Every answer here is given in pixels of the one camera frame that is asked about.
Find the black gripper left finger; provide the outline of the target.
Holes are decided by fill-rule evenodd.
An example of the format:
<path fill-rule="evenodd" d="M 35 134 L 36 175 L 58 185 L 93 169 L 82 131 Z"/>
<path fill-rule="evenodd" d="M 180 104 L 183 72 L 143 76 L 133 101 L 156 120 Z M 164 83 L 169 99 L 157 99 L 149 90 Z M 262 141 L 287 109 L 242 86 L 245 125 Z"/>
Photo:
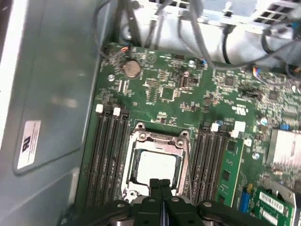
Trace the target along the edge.
<path fill-rule="evenodd" d="M 114 200 L 89 210 L 79 218 L 81 226 L 159 226 L 161 187 L 159 179 L 150 180 L 150 195 L 133 204 Z"/>

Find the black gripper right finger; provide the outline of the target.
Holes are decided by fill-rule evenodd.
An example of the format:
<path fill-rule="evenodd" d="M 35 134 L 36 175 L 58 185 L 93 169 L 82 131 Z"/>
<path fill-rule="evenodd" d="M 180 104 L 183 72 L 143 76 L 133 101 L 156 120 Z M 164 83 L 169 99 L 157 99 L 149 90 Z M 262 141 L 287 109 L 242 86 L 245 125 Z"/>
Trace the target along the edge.
<path fill-rule="evenodd" d="M 173 196 L 170 180 L 161 179 L 162 198 L 171 226 L 264 226 L 265 222 L 215 201 L 201 201 L 197 206 L 180 196 Z"/>

